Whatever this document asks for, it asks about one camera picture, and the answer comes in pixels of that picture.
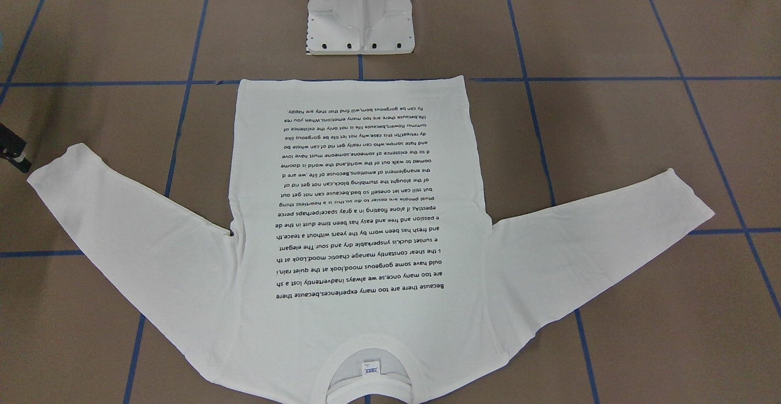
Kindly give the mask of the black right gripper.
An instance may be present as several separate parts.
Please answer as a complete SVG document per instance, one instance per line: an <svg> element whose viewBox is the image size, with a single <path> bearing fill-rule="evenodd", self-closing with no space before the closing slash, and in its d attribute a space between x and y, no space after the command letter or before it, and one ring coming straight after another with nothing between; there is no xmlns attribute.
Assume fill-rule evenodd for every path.
<svg viewBox="0 0 781 404"><path fill-rule="evenodd" d="M8 127L0 124L1 131L1 159L5 159L22 173L28 173L31 169L31 162L25 154L27 142L16 135Z"/></svg>

